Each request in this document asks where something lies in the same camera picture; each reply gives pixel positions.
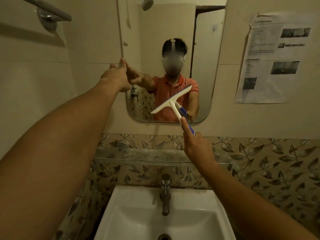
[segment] hand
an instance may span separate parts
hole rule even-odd
[[[102,75],[101,79],[106,79],[108,81],[113,81],[120,92],[127,92],[131,89],[131,85],[128,82],[126,75],[127,66],[126,61],[120,59],[120,68],[117,69],[115,64],[110,64],[109,69],[107,69]]]
[[[184,132],[184,151],[190,161],[198,170],[212,164],[217,165],[214,159],[212,144],[199,132],[193,135],[184,117],[181,118],[181,123]]]
[[[126,63],[126,66],[127,66],[128,82],[131,85],[139,85],[141,83],[141,81],[142,81],[143,74],[141,72],[138,72],[133,67],[129,66],[127,62],[125,62],[125,63]]]
[[[197,118],[197,115],[192,111],[187,111],[187,117],[190,121],[194,121]]]

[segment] grab bar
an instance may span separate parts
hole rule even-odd
[[[43,0],[24,0],[37,8],[37,15],[41,24],[45,29],[54,31],[57,29],[57,22],[60,21],[71,21],[72,16],[59,8],[43,1]]]

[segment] sink drain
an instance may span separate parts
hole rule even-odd
[[[171,237],[168,234],[164,233],[158,237],[158,240],[171,240]]]

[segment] orange polo shirt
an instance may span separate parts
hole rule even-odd
[[[155,76],[152,79],[154,80],[155,88],[153,91],[151,92],[148,91],[148,92],[153,93],[155,96],[154,108],[157,108],[164,101],[168,100],[170,97],[174,96],[176,93],[180,92],[181,90],[185,89],[190,85],[192,85],[190,92],[192,91],[199,92],[199,86],[197,82],[192,78],[185,78],[182,75],[180,75],[179,81],[174,86],[172,86],[168,82],[166,75],[163,77]],[[186,93],[185,95],[179,97],[177,99],[177,102],[183,108],[188,110],[188,105],[189,105],[188,99],[189,99],[189,93]],[[154,114],[153,118],[154,120],[157,120],[157,121],[179,123],[179,120],[176,117],[171,107],[163,108],[158,113]]]

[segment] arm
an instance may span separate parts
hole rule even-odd
[[[130,67],[128,63],[127,65],[127,77],[128,82],[131,85],[138,85],[141,88],[145,88],[149,92],[153,92],[155,89],[155,82],[149,74],[143,74],[138,72],[133,67]]]
[[[126,64],[32,126],[0,161],[0,239],[50,239],[80,190]]]
[[[287,214],[222,170],[214,160],[211,143],[200,133],[194,136],[184,118],[181,122],[186,155],[212,187],[245,239],[318,239]]]
[[[188,108],[187,108],[188,119],[193,121],[198,117],[199,92],[191,91],[189,93],[188,103],[189,103]]]

